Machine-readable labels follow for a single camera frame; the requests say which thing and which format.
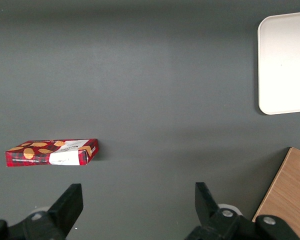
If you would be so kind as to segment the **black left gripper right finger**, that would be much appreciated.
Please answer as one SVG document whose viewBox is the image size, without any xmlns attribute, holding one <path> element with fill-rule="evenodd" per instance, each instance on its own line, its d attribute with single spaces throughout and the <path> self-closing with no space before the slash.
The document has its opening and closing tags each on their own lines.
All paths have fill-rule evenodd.
<svg viewBox="0 0 300 240">
<path fill-rule="evenodd" d="M 204 182 L 195 184 L 195 210 L 200 225 L 187 240 L 298 240 L 280 217 L 260 215 L 254 222 L 228 207 L 219 207 Z"/>
</svg>

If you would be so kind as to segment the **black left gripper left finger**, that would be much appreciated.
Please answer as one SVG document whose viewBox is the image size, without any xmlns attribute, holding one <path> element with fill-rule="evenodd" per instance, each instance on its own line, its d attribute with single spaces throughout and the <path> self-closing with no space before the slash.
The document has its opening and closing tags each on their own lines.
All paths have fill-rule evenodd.
<svg viewBox="0 0 300 240">
<path fill-rule="evenodd" d="M 12 226 L 0 219 L 0 240 L 65 240 L 83 208 L 82 185 L 71 184 L 48 210 L 35 211 Z"/>
</svg>

